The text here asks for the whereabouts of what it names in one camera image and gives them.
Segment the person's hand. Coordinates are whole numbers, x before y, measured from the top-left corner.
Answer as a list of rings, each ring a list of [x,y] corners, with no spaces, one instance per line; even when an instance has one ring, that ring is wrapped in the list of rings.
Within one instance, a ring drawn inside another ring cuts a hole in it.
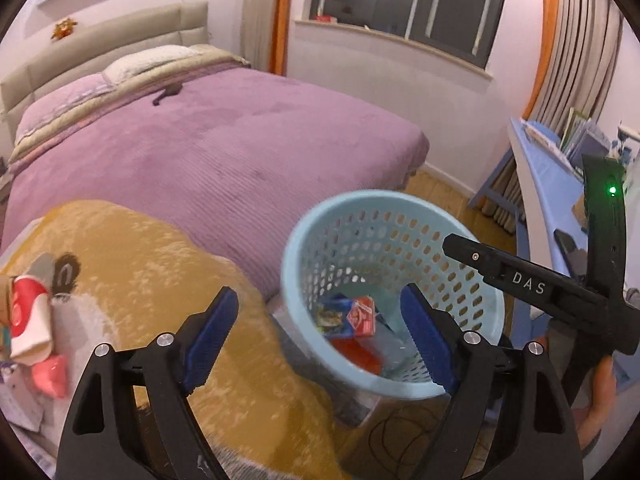
[[[582,454],[586,455],[597,440],[615,404],[616,378],[612,356],[605,356],[594,368],[588,408],[574,410],[575,426]]]

